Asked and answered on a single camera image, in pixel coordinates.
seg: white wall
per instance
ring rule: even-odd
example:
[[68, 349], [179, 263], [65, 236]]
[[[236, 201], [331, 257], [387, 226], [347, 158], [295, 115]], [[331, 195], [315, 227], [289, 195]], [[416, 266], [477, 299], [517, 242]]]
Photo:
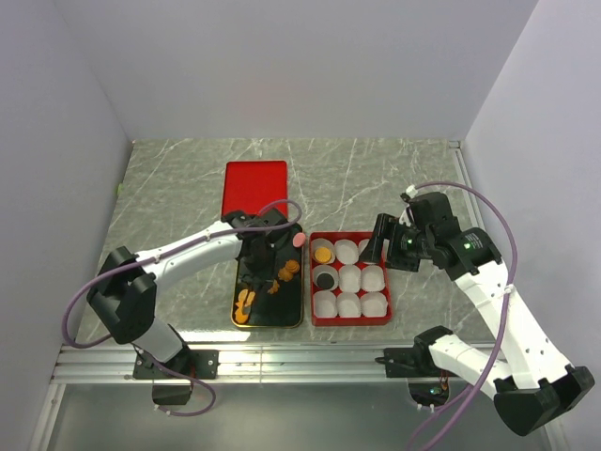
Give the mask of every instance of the white wall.
[[536, 3], [54, 1], [131, 138], [463, 138]]
[[0, 14], [0, 447], [25, 449], [129, 141], [51, 1]]
[[[474, 185], [506, 212], [525, 301], [575, 365], [601, 381], [601, 3], [540, 2], [471, 127]], [[502, 237], [491, 215], [495, 237]], [[563, 417], [599, 449], [601, 388]]]

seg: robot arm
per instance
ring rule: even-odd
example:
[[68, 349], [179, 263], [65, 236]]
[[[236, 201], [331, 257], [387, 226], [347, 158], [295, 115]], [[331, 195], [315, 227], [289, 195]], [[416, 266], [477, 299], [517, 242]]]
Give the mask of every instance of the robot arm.
[[[516, 434], [527, 435], [571, 410], [594, 386], [586, 366], [573, 367], [551, 343], [513, 287], [506, 287], [507, 267], [488, 235], [480, 228], [461, 231], [443, 193], [405, 198], [409, 208], [401, 218], [382, 213], [372, 239], [360, 256], [376, 262], [384, 240], [389, 240], [386, 266], [417, 272], [421, 260], [430, 259], [445, 270], [470, 298], [497, 335], [504, 294], [510, 293], [501, 350], [506, 362], [497, 361], [482, 391], [494, 400], [503, 422]], [[431, 374], [451, 371], [470, 384], [480, 378], [489, 356], [439, 326], [415, 339], [404, 365]]]
[[[271, 244], [287, 232], [253, 231], [253, 228], [286, 223], [285, 216], [277, 209], [260, 217], [235, 211], [201, 232], [157, 249], [133, 254], [120, 247], [109, 254], [100, 273], [153, 257], [154, 262], [103, 280], [90, 289], [87, 301], [117, 343], [137, 345], [169, 369], [188, 374], [186, 354], [190, 350], [171, 326], [155, 317], [157, 296], [175, 282], [222, 261], [243, 258], [249, 267], [270, 265], [274, 253]], [[234, 228], [246, 231], [224, 234]], [[205, 236], [206, 241], [181, 252], [177, 250]]]

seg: food item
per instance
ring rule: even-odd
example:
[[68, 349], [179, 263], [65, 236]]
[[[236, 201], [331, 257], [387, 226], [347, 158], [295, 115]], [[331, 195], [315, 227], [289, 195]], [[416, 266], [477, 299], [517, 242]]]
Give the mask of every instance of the food item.
[[234, 318], [237, 324], [246, 324], [248, 322], [253, 301], [254, 291], [245, 288], [239, 293], [238, 302], [236, 303], [236, 312], [234, 312]]
[[292, 239], [292, 245], [297, 248], [304, 246], [306, 242], [307, 236], [302, 232], [297, 233]]
[[278, 271], [278, 278], [284, 282], [290, 282], [292, 277], [294, 277], [294, 274], [286, 268], [282, 268], [280, 271]]
[[288, 272], [292, 272], [293, 274], [296, 274], [298, 271], [301, 270], [301, 265], [299, 265], [299, 262], [297, 260], [288, 260], [285, 263], [284, 268], [286, 268], [286, 270]]
[[313, 283], [321, 289], [338, 287], [338, 271], [329, 265], [319, 265], [313, 269]]
[[271, 285], [271, 288], [267, 290], [267, 293], [275, 294], [278, 292], [278, 289], [280, 289], [280, 284], [278, 284], [277, 280], [274, 280], [273, 284]]
[[332, 258], [331, 250], [328, 249], [327, 247], [319, 247], [316, 249], [316, 252], [314, 253], [314, 257], [315, 257], [317, 263], [321, 263], [322, 265], [325, 265], [325, 264], [329, 263]]

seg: metal frame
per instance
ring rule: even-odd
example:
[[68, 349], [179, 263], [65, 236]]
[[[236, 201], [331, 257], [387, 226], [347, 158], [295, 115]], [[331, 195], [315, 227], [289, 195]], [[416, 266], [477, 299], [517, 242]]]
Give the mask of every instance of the metal frame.
[[[191, 344], [193, 350], [218, 350], [215, 383], [339, 383], [394, 382], [386, 379], [376, 358], [385, 348], [411, 348], [397, 343], [319, 344]], [[486, 351], [491, 344], [474, 345]], [[51, 384], [152, 383], [131, 377], [136, 354], [129, 346], [98, 346], [90, 350], [63, 347]], [[165, 380], [154, 383], [188, 383]]]
[[62, 383], [51, 384], [48, 387], [34, 434], [29, 443], [29, 451], [45, 451], [48, 449], [50, 438], [53, 435], [56, 416], [60, 411], [60, 405], [65, 394], [65, 388], [66, 385]]
[[[466, 167], [465, 161], [463, 160], [463, 154], [461, 153], [461, 142], [450, 141], [449, 150], [453, 153], [453, 161], [455, 163], [455, 170], [457, 171], [459, 182], [471, 187], [471, 180], [470, 176], [468, 175], [468, 168]], [[480, 214], [480, 209], [478, 208], [478, 202], [475, 196], [468, 193], [467, 191], [463, 191], [463, 197], [465, 198], [466, 204], [468, 206], [468, 213], [470, 214], [471, 224], [474, 227], [480, 227], [482, 229], [485, 229], [485, 223], [482, 220], [482, 215]]]

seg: black bracket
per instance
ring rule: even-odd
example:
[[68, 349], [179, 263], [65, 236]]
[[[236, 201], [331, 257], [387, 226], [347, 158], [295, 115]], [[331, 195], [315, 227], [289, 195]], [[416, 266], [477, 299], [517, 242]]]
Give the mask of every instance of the black bracket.
[[[219, 352], [217, 350], [187, 350], [189, 362], [196, 379], [212, 380], [217, 378]], [[153, 363], [145, 352], [138, 354], [133, 366], [133, 378], [137, 380], [173, 379], [164, 374]], [[159, 406], [183, 406], [192, 395], [192, 384], [153, 384], [152, 401]]]
[[450, 335], [449, 329], [443, 326], [433, 327], [414, 339], [412, 348], [386, 348], [383, 357], [377, 357], [376, 362], [386, 367], [386, 378], [437, 378], [441, 368], [434, 365], [428, 347], [445, 335]]
[[[219, 365], [218, 350], [190, 350], [189, 354], [192, 366], [197, 379], [215, 379], [217, 378], [217, 366]], [[147, 381], [156, 379], [173, 379], [164, 374], [146, 355], [146, 352], [138, 354], [135, 365], [133, 366], [134, 379]]]

